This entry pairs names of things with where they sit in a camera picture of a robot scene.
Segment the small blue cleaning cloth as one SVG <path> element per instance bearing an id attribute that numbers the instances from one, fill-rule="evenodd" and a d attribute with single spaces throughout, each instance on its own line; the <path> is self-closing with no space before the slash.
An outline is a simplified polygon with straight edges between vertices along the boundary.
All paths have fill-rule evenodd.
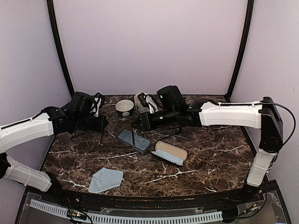
<path id="1" fill-rule="evenodd" d="M 183 159 L 179 158 L 178 156 L 172 155 L 164 150 L 158 149 L 154 152 L 154 155 L 167 160 L 171 163 L 174 163 L 176 165 L 182 166 L 183 165 Z"/>

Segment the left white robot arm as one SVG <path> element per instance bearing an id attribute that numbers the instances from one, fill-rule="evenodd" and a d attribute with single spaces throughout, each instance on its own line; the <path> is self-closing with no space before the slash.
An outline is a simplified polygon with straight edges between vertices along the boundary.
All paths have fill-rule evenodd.
<path id="1" fill-rule="evenodd" d="M 23 143 L 77 130 L 102 133 L 108 125 L 105 115 L 93 112 L 81 112 L 59 107 L 47 107 L 38 115 L 0 128 L 0 177 L 24 186 L 30 186 L 41 192 L 47 192 L 55 203 L 63 203 L 66 193 L 60 189 L 60 183 L 53 174 L 33 169 L 7 154 L 7 151 Z"/>

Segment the black glasses case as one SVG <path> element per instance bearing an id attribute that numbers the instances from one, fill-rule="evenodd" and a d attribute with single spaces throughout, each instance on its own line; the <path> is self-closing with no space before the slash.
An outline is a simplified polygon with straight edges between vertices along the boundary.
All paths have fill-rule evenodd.
<path id="1" fill-rule="evenodd" d="M 186 160 L 187 156 L 188 156 L 188 153 L 186 150 L 182 149 L 182 148 L 179 148 L 177 146 L 174 146 L 174 145 L 171 145 L 169 143 L 166 143 L 166 142 L 163 142 L 163 141 L 159 141 L 158 143 L 156 143 L 155 145 L 155 150 L 154 151 L 151 151 L 150 153 L 154 156 L 154 157 L 157 157 L 163 161 L 167 161 L 167 160 L 164 160 L 156 155 L 154 155 L 154 152 L 158 149 L 161 149 L 161 150 L 164 150 L 172 155 L 175 155 L 175 156 L 178 156 L 179 158 L 183 159 L 183 161 Z"/>

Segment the thick black-frame sunglasses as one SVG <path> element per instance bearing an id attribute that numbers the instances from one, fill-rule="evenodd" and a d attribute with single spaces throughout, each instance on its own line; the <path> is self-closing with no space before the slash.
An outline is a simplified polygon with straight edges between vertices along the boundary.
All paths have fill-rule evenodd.
<path id="1" fill-rule="evenodd" d="M 133 128 L 131 128 L 130 132 L 132 134 L 132 144 L 131 145 L 124 145 L 124 146 L 108 146 L 108 145 L 104 145 L 103 144 L 103 134 L 101 134 L 101 137 L 100 137 L 100 146 L 101 147 L 106 147 L 106 148 L 113 148 L 113 149 L 117 149 L 117 148 L 135 148 L 135 134 L 134 134 Z"/>

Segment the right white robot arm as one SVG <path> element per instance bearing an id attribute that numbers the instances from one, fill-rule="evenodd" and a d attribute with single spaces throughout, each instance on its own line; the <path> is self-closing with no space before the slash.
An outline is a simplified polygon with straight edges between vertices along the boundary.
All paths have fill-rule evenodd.
<path id="1" fill-rule="evenodd" d="M 274 159 L 287 143 L 283 139 L 283 122 L 277 110 L 279 104 L 274 103 L 270 97 L 248 103 L 207 101 L 187 104 L 185 100 L 181 100 L 175 104 L 164 98 L 162 100 L 162 110 L 141 113 L 131 126 L 138 130 L 151 131 L 178 123 L 181 127 L 244 126 L 261 131 L 259 148 L 247 176 L 247 185 L 238 193 L 238 198 L 244 203 L 255 197 L 255 187 L 261 185 Z"/>

